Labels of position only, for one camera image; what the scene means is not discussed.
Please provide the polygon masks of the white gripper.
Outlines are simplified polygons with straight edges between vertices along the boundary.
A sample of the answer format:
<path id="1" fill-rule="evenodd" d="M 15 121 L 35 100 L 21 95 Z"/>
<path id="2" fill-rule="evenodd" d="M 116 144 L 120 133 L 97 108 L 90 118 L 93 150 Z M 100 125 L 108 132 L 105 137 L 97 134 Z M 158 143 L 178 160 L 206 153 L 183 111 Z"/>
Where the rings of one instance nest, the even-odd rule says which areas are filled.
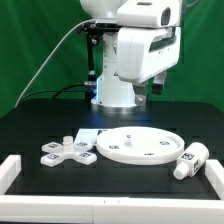
<path id="1" fill-rule="evenodd" d="M 169 31 L 169 28 L 121 28 L 118 32 L 117 74 L 120 80 L 135 84 L 133 90 L 138 106 L 144 106 L 147 99 L 146 87 L 139 83 L 155 76 L 152 93 L 161 95 L 167 76 L 163 71 L 178 62 L 181 28 L 175 28 L 171 35 Z"/>

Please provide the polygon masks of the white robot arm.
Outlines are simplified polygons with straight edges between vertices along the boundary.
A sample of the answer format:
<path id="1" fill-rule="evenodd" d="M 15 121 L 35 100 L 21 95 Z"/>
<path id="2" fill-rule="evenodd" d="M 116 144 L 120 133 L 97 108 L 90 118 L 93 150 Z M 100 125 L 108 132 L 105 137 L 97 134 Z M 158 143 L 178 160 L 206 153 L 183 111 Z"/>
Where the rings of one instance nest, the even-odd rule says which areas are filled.
<path id="1" fill-rule="evenodd" d="M 147 81 L 163 91 L 179 59 L 183 0 L 80 0 L 93 20 L 87 45 L 103 42 L 103 70 L 92 107 L 107 113 L 144 108 Z"/>

